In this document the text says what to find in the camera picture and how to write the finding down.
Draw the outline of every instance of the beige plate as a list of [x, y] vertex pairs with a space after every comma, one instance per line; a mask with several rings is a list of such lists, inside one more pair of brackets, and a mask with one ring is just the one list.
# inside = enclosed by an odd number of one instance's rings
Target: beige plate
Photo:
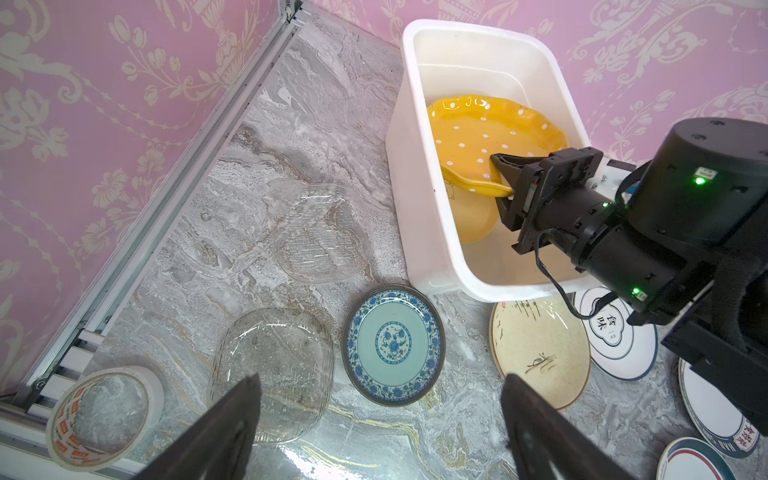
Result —
[[590, 372], [587, 330], [561, 297], [496, 303], [490, 337], [502, 376], [516, 373], [556, 409], [584, 391]]

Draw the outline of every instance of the gray marble floor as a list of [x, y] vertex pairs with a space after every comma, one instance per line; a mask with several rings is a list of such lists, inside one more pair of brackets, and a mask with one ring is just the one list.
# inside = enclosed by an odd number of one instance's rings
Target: gray marble floor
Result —
[[[205, 411], [218, 342], [244, 313], [308, 310], [338, 347], [359, 295], [406, 281], [384, 148], [401, 77], [394, 47], [332, 19], [315, 15], [294, 39], [88, 367], [142, 365], [163, 383], [163, 417], [130, 458], [151, 460]], [[344, 283], [299, 285], [272, 260], [273, 197], [285, 186], [323, 182], [362, 197], [374, 254]], [[432, 302], [447, 348], [427, 396], [401, 408], [370, 402], [350, 383], [336, 348], [325, 415], [295, 442], [255, 449], [249, 477], [514, 478], [498, 404], [502, 379], [488, 350], [492, 305], [458, 293]], [[634, 476], [655, 478], [667, 443], [698, 436], [676, 361], [662, 348], [650, 375], [632, 383], [592, 369], [563, 415]], [[748, 459], [728, 462], [740, 480], [768, 475], [765, 442]]]

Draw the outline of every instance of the floral wallpaper pattern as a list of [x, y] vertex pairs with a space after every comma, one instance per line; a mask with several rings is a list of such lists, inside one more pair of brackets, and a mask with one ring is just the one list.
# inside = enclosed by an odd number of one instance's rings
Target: floral wallpaper pattern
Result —
[[618, 160], [649, 160], [683, 118], [768, 123], [768, 0], [309, 1], [394, 45], [417, 18], [541, 39], [592, 144]]
[[0, 395], [55, 338], [282, 4], [0, 3]]

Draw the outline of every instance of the roll of tape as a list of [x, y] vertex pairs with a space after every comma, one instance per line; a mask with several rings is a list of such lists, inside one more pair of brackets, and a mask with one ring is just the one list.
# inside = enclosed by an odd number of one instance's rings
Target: roll of tape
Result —
[[[82, 445], [72, 430], [72, 422], [80, 402], [91, 389], [111, 376], [126, 375], [135, 379], [144, 388], [147, 410], [138, 434], [119, 452], [103, 452]], [[45, 427], [48, 453], [56, 463], [67, 470], [90, 472], [112, 465], [125, 457], [139, 441], [152, 430], [163, 412], [163, 386], [157, 376], [143, 366], [126, 366], [92, 373], [76, 382], [58, 400], [53, 415]]]

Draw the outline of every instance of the plate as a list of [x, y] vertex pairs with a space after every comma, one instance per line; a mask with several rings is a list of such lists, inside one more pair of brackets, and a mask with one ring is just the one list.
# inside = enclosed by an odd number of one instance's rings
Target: plate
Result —
[[490, 336], [502, 376], [518, 374], [556, 409], [584, 391], [591, 364], [587, 331], [561, 297], [497, 303]]
[[667, 445], [661, 453], [656, 480], [736, 480], [715, 450], [693, 437]]
[[275, 261], [297, 282], [342, 282], [368, 265], [371, 231], [364, 203], [333, 184], [301, 185], [275, 194]]
[[309, 312], [265, 308], [240, 317], [214, 357], [208, 406], [259, 374], [261, 412], [253, 443], [299, 438], [325, 412], [333, 385], [333, 341]]
[[544, 115], [505, 98], [441, 98], [427, 112], [445, 180], [490, 197], [512, 193], [491, 155], [547, 157], [568, 146], [565, 134]]
[[491, 233], [499, 219], [494, 197], [474, 194], [449, 182], [445, 182], [445, 192], [451, 204], [458, 241], [476, 242]]
[[403, 285], [384, 285], [357, 302], [343, 330], [342, 357], [353, 385], [387, 406], [422, 398], [445, 358], [445, 334], [435, 307]]
[[[588, 315], [595, 303], [610, 292], [604, 286], [582, 290], [575, 294], [574, 306], [582, 315]], [[656, 326], [629, 325], [631, 314], [629, 305], [616, 299], [591, 319], [583, 320], [592, 346], [592, 361], [608, 375], [628, 382], [650, 372], [659, 350]]]
[[760, 433], [720, 390], [683, 359], [677, 363], [677, 378], [685, 409], [710, 445], [732, 458], [745, 458], [755, 451]]

